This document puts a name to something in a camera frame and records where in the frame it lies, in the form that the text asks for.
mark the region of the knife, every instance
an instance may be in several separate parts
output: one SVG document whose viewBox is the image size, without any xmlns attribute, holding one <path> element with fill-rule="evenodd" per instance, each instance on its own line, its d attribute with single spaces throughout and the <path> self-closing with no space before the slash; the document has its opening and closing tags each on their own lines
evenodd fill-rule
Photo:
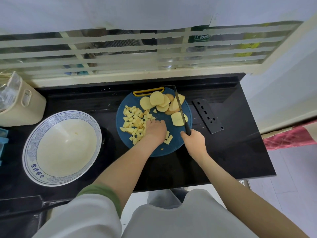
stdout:
<svg viewBox="0 0 317 238">
<path fill-rule="evenodd" d="M 184 116 L 184 113 L 183 113 L 183 110 L 182 110 L 182 106 L 181 106 L 181 104 L 180 104 L 180 100 L 179 100 L 178 92 L 177 92 L 177 90 L 176 90 L 176 86 L 173 85 L 173 88 L 174 88 L 174 92 L 175 92 L 175 98 L 177 99 L 177 103 L 178 103 L 178 106 L 179 106 L 179 110 L 180 110 L 180 113 L 181 113 L 181 115 L 182 115 L 182 119 L 183 119 L 183 122 L 184 122 L 186 134 L 187 134 L 187 135 L 191 135 L 191 134 L 192 134 L 192 131 L 191 131 L 191 129 L 189 128 L 189 125 L 188 125 L 188 123 L 187 123 L 186 120 L 185 120 L 185 116 Z"/>
</svg>

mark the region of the black countertop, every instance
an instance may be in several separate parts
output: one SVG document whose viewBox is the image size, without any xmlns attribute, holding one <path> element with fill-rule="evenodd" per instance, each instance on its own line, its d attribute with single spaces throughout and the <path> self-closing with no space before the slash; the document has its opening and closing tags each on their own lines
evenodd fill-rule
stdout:
<svg viewBox="0 0 317 238">
<path fill-rule="evenodd" d="M 42 201 L 73 199 L 86 185 L 114 160 L 128 151 L 120 140 L 115 118 L 121 101 L 131 91 L 177 86 L 186 97 L 193 115 L 193 129 L 206 140 L 207 151 L 216 162 L 236 179 L 275 175 L 273 165 L 262 142 L 247 100 L 239 83 L 239 75 L 208 78 L 172 78 L 117 82 L 68 88 L 39 89 L 47 99 L 43 119 L 64 110 L 80 110 L 93 116 L 102 130 L 103 144 L 93 166 L 79 179 L 59 187 L 45 187 L 31 181 L 22 166 L 24 143 L 36 125 L 10 127 L 0 166 L 0 200 L 40 196 Z M 210 134 L 191 101 L 208 100 L 224 130 Z M 176 152 L 150 157 L 145 164 L 135 192 L 209 183 L 183 145 Z"/>
</svg>

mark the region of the white container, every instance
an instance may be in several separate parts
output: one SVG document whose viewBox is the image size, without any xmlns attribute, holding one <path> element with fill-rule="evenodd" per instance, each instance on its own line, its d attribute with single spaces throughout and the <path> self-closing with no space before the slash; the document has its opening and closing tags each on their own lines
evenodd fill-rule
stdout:
<svg viewBox="0 0 317 238">
<path fill-rule="evenodd" d="M 46 99 L 21 79 L 14 103 L 0 112 L 0 126 L 10 127 L 36 124 L 43 118 Z"/>
</svg>

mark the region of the blue cutting board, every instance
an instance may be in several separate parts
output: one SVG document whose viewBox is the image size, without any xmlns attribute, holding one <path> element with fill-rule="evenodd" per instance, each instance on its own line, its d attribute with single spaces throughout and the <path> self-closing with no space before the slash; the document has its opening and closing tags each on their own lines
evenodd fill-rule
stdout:
<svg viewBox="0 0 317 238">
<path fill-rule="evenodd" d="M 170 89 L 170 88 L 165 88 L 163 93 L 164 94 L 172 94 L 173 96 L 175 96 L 174 90 Z M 124 123 L 123 117 L 125 117 L 123 114 L 123 110 L 125 108 L 125 105 L 127 105 L 129 107 L 136 106 L 137 108 L 139 108 L 143 111 L 143 109 L 140 106 L 140 99 L 141 98 L 142 97 L 136 97 L 133 95 L 133 93 L 130 93 L 121 102 L 121 104 L 118 108 L 118 111 L 117 111 L 117 116 L 116 116 L 117 131 L 118 131 L 118 134 L 119 134 L 122 142 L 128 148 L 132 148 L 134 145 L 132 144 L 132 141 L 129 140 L 129 138 L 131 137 L 131 134 L 129 134 L 127 132 L 122 132 L 120 130 L 120 127 L 122 127 L 122 125 Z M 184 144 L 184 141 L 180 136 L 180 131 L 185 131 L 185 126 L 174 126 L 173 122 L 172 122 L 172 118 L 170 115 L 166 115 L 165 113 L 158 112 L 158 111 L 155 114 L 155 113 L 153 113 L 153 110 L 154 110 L 154 108 L 152 108 L 150 110 L 150 113 L 156 118 L 156 120 L 164 120 L 165 121 L 167 130 L 170 132 L 170 134 L 173 136 L 173 138 L 172 138 L 169 145 L 163 143 L 160 146 L 158 146 L 151 154 L 151 157 L 168 155 L 168 154 L 176 151 L 179 147 L 181 147 Z M 191 109 L 189 108 L 189 105 L 186 102 L 186 100 L 182 104 L 182 110 L 183 110 L 184 114 L 186 114 L 188 117 L 189 127 L 192 128 L 192 124 L 193 124 L 192 112 L 191 112 Z"/>
</svg>

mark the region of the yellow cutting board handle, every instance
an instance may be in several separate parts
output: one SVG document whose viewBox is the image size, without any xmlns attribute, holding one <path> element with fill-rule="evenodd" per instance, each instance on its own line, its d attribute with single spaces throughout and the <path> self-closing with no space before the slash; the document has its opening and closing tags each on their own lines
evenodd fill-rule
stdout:
<svg viewBox="0 0 317 238">
<path fill-rule="evenodd" d="M 147 89 L 147 90 L 134 91 L 133 95 L 136 97 L 142 97 L 142 96 L 151 95 L 155 91 L 159 91 L 162 93 L 162 92 L 164 92 L 164 90 L 165 90 L 165 87 L 152 88 L 152 89 Z"/>
</svg>

